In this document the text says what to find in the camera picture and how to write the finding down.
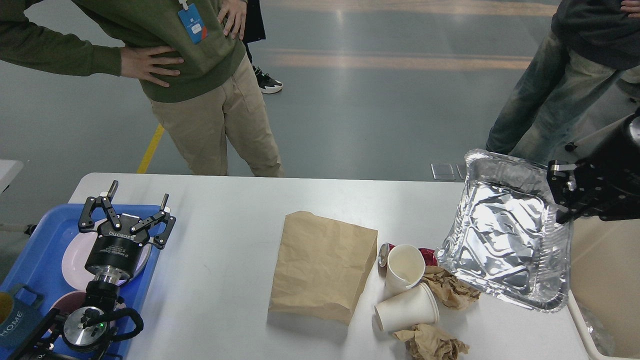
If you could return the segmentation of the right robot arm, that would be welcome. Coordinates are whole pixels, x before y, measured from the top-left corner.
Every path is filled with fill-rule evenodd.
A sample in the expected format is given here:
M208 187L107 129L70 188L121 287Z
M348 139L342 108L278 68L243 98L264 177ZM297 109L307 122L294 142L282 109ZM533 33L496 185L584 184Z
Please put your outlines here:
M639 111L565 146L575 162L548 163L547 182L558 224L580 217L602 221L640 216Z

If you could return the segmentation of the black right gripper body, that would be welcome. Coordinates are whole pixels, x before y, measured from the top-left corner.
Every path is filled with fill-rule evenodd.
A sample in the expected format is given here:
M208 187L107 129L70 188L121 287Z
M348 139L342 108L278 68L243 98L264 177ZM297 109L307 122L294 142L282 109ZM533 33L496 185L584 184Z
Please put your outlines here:
M603 221L639 218L639 118L628 117L592 153L578 160L574 172L583 194L593 201Z

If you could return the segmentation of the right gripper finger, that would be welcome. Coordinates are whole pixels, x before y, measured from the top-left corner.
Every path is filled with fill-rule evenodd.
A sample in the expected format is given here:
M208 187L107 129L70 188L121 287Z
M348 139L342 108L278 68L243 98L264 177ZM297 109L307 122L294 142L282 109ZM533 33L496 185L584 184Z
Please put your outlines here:
M551 160L547 164L546 180L556 204L572 206L577 200L575 171L576 163Z
M569 202L568 200L556 202L558 210L555 215L555 223L566 224L581 218L597 216L601 213L598 205L592 200L579 200Z

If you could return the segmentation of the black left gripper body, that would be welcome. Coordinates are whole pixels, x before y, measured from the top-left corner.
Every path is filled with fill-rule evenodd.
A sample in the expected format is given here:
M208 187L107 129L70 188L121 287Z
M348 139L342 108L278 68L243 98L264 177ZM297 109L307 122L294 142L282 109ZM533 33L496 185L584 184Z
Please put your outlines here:
M121 232L110 226L100 226L85 269L96 275L108 267L119 272L119 280L130 281L137 277L144 267L151 253L151 245L142 246L133 241L134 235L121 236Z

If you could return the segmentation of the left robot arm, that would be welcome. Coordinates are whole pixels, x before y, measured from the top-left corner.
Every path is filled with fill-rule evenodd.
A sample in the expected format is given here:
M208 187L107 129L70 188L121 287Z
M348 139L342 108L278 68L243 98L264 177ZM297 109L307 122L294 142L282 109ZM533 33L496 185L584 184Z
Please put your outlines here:
M57 308L50 310L13 351L12 360L59 359L61 355L50 350L58 337L71 350L94 353L94 359L101 360L112 344L142 332L144 322L137 310L118 308L120 282L134 278L145 249L165 248L176 219L167 207L169 194L147 218L116 213L112 199L118 184L114 181L108 192L87 198L78 219L78 232L96 234L84 265L93 278L81 306L67 315Z

